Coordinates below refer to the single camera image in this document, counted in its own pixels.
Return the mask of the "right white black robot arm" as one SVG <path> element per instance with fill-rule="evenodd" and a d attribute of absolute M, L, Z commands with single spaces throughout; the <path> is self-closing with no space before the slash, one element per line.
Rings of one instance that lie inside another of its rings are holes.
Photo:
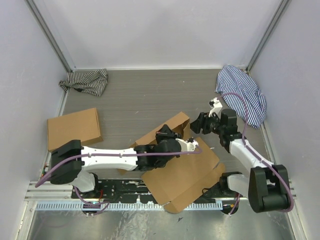
<path fill-rule="evenodd" d="M 190 124 L 196 134 L 214 133 L 228 153 L 237 158 L 248 171 L 224 173 L 220 178 L 220 192 L 225 197 L 235 193 L 248 198 L 256 213 L 289 212 L 294 207 L 288 171 L 284 165 L 273 164 L 262 157 L 238 131 L 237 115 L 232 109 L 223 109 L 221 115 L 201 112 Z"/>

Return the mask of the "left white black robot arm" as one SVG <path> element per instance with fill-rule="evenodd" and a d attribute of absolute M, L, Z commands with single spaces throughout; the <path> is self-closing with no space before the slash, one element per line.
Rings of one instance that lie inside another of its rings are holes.
<path fill-rule="evenodd" d="M 123 150 L 95 149 L 82 146 L 78 139 L 71 140 L 52 152 L 50 166 L 54 168 L 65 159 L 77 156 L 55 169 L 49 175 L 53 185 L 72 184 L 88 198 L 100 194 L 101 187 L 95 170 L 120 169 L 125 171 L 150 171 L 163 168 L 182 150 L 177 139 L 182 135 L 172 131 L 168 125 L 155 132 L 155 144 L 136 145 Z"/>

